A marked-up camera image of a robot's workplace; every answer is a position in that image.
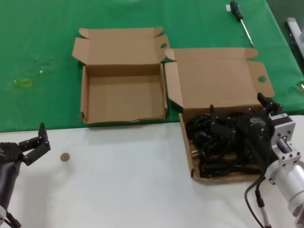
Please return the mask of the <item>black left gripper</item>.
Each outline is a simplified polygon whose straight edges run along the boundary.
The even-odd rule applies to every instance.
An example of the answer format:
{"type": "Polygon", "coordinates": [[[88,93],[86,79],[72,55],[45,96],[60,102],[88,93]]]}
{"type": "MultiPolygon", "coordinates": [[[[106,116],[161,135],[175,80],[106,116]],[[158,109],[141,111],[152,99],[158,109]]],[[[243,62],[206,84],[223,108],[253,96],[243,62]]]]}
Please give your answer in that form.
{"type": "Polygon", "coordinates": [[[0,163],[24,162],[27,166],[37,161],[50,150],[48,133],[44,123],[40,124],[38,136],[19,142],[1,142],[0,143],[0,163]]]}

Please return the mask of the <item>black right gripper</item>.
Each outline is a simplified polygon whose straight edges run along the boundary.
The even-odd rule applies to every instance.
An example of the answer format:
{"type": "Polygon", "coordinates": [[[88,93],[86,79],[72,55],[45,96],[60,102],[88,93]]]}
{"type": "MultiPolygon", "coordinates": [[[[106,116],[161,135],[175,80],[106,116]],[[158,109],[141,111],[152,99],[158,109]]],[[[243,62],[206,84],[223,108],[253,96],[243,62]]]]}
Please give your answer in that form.
{"type": "Polygon", "coordinates": [[[210,129],[230,141],[236,140],[236,123],[238,131],[245,138],[245,145],[253,156],[261,173],[264,175],[273,157],[271,138],[273,127],[269,114],[283,113],[283,105],[275,102],[271,97],[265,97],[261,92],[257,99],[263,110],[247,110],[236,117],[221,118],[214,105],[210,105],[210,129]]]}

